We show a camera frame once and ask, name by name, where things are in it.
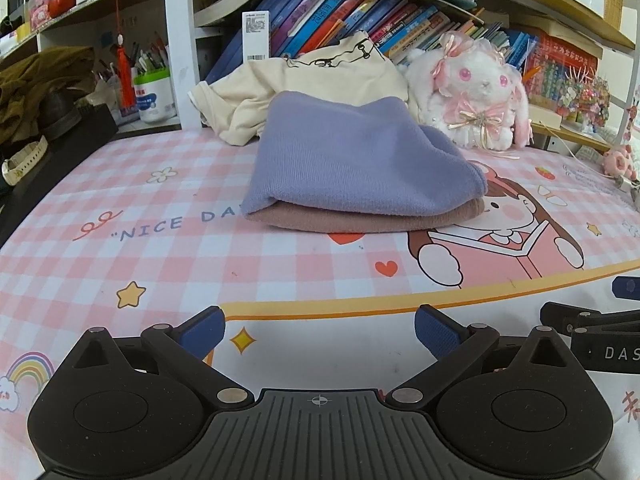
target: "folded purple cloth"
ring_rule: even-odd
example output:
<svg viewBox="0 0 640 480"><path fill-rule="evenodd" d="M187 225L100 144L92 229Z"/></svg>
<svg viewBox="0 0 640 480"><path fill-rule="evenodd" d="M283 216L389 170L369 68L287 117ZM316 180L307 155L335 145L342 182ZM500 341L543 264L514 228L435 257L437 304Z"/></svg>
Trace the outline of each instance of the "folded purple cloth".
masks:
<svg viewBox="0 0 640 480"><path fill-rule="evenodd" d="M298 92L271 101L244 215L278 200L332 211L434 216L484 196L482 171L386 97L364 106Z"/></svg>

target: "ribbed gray panel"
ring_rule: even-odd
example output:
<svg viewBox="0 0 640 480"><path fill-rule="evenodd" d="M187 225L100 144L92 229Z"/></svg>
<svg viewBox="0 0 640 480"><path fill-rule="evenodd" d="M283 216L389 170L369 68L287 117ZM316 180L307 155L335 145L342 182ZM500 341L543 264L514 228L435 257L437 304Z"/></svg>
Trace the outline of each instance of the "ribbed gray panel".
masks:
<svg viewBox="0 0 640 480"><path fill-rule="evenodd" d="M389 409L374 392L277 391L215 416L189 453L136 480L390 479L504 480L462 462L423 416ZM566 480L602 477L587 470Z"/></svg>

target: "silver screw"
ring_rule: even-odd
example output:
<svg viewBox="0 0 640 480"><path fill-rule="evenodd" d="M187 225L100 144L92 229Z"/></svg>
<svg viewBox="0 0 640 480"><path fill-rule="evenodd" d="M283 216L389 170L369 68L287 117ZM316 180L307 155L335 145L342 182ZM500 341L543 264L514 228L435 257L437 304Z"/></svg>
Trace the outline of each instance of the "silver screw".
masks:
<svg viewBox="0 0 640 480"><path fill-rule="evenodd" d="M422 400L422 392L415 388L398 388L391 396L402 404L415 404Z"/></svg>
<svg viewBox="0 0 640 480"><path fill-rule="evenodd" d="M218 392L218 400L225 404L237 404L247 399L249 394L240 388L225 388Z"/></svg>

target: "rainbow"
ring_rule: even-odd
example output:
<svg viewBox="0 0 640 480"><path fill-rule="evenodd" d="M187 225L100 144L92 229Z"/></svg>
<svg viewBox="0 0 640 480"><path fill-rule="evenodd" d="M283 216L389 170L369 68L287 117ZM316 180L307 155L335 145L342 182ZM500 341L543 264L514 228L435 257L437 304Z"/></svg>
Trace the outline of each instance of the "rainbow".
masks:
<svg viewBox="0 0 640 480"><path fill-rule="evenodd" d="M53 365L49 358L40 352L28 352L18 357L6 373L7 378L17 384L24 377L33 377L40 393L53 375Z"/></svg>

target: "white stuffed animal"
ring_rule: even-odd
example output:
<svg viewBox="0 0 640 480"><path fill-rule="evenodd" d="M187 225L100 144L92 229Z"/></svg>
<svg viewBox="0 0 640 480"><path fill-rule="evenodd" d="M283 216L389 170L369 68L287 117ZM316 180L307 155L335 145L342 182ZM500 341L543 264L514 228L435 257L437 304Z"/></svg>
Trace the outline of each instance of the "white stuffed animal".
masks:
<svg viewBox="0 0 640 480"><path fill-rule="evenodd" d="M408 56L404 75L420 122L466 148L526 146L532 133L520 73L487 40L446 32L440 43L443 48L414 50Z"/></svg>

